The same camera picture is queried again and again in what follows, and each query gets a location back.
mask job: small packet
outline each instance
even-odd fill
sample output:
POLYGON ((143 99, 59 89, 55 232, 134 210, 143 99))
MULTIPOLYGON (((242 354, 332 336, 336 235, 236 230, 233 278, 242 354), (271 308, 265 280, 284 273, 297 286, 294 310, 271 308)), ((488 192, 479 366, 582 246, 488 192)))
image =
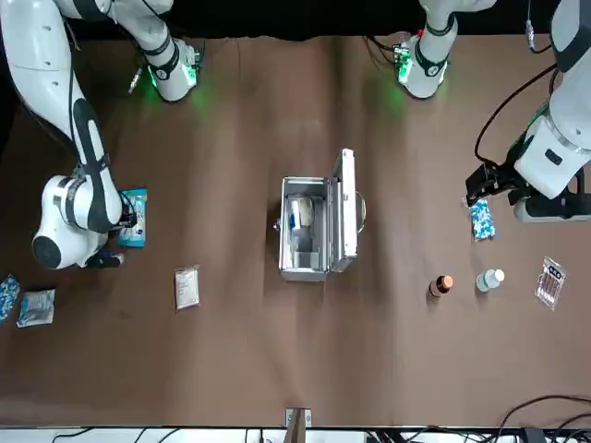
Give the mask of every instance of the small packet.
POLYGON ((492 222, 488 202, 485 198, 481 198, 471 208, 468 208, 468 213, 472 217, 472 231, 475 240, 485 240, 495 236, 495 225, 492 222))
POLYGON ((176 270, 175 294, 176 309, 199 304, 199 266, 176 270))
POLYGON ((0 282, 0 322, 6 320, 17 301, 20 284, 14 275, 8 276, 0 282))
POLYGON ((26 328, 54 322, 55 289, 24 293, 20 303, 17 326, 26 328))
POLYGON ((123 228, 119 232, 119 245, 129 247, 143 247, 146 245, 146 202, 147 189, 131 189, 123 191, 123 200, 131 205, 136 212, 138 222, 132 228, 123 228))
POLYGON ((536 297, 553 311, 558 303, 565 280, 564 268, 550 257, 544 257, 542 273, 537 279, 536 297))

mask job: brown bottle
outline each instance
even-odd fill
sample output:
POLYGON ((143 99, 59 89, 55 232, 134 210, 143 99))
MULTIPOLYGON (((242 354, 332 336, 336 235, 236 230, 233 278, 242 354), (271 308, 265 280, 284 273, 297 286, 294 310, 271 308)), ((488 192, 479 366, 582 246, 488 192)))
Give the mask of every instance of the brown bottle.
POLYGON ((449 275, 440 275, 437 280, 431 282, 428 286, 428 293, 439 298, 444 293, 448 293, 453 287, 453 278, 449 275))

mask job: white packet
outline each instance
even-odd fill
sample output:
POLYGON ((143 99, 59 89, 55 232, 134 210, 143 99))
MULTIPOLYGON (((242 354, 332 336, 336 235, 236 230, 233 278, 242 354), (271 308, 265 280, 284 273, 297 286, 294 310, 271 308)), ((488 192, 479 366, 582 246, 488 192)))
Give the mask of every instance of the white packet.
POLYGON ((24 293, 20 303, 20 316, 17 326, 26 328, 46 325, 54 321, 55 289, 24 293))
POLYGON ((175 272, 176 309, 199 304, 199 265, 175 272))

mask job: orange bottle cap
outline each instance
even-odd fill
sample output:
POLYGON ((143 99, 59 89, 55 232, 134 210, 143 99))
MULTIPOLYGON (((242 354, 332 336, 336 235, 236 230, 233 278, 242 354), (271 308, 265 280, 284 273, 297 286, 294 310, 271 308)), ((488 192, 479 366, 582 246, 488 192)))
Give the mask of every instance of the orange bottle cap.
POLYGON ((444 275, 441 280, 441 284, 445 289, 451 289, 453 287, 453 278, 451 275, 444 275))

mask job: black background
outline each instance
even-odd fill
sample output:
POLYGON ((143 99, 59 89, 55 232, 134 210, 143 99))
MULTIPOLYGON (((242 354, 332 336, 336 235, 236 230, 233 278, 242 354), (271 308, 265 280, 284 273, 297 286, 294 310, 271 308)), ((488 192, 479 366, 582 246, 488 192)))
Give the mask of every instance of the black background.
MULTIPOLYGON (((559 0, 531 2, 531 19, 536 32, 548 32, 559 0)), ((498 0, 491 9, 458 14, 459 32, 524 33, 526 11, 527 0, 498 0)), ((172 25, 175 37, 269 35, 286 40, 305 40, 320 35, 388 35, 398 30, 416 32, 424 26, 425 13, 418 0, 176 0, 165 18, 172 25)), ((110 20, 99 23, 70 21, 80 40, 123 38, 110 20)), ((0 96, 5 115, 11 115, 16 97, 6 78, 4 54, 0 58, 0 96)), ((0 123, 0 153, 11 123, 11 118, 5 118, 0 123)))

